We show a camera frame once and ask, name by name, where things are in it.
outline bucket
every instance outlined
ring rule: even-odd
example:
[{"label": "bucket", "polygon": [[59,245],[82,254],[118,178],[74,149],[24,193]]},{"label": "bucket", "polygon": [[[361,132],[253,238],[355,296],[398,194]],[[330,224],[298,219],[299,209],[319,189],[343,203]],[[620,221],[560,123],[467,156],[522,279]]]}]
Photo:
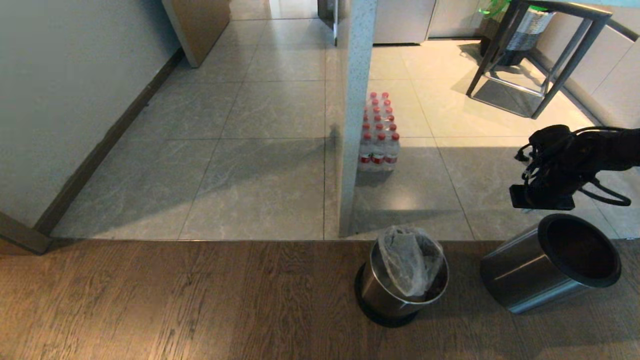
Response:
[{"label": "bucket", "polygon": [[486,289],[520,314],[569,295],[618,281],[620,256],[609,239],[585,220],[549,215],[481,260]]},{"label": "bucket", "polygon": [[372,321],[386,327],[410,323],[418,311],[438,300],[449,282],[446,258],[431,287],[424,295],[405,297],[391,282],[382,260],[378,242],[374,242],[369,260],[362,265],[355,281],[356,298],[362,311]]}]

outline plastic bag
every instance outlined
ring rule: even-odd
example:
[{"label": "plastic bag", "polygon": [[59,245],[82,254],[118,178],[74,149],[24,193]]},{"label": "plastic bag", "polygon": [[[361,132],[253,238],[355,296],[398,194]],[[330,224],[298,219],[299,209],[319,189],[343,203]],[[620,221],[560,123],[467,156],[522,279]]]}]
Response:
[{"label": "plastic bag", "polygon": [[389,227],[378,247],[392,284],[407,297],[423,295],[444,261],[442,246],[417,227]]}]

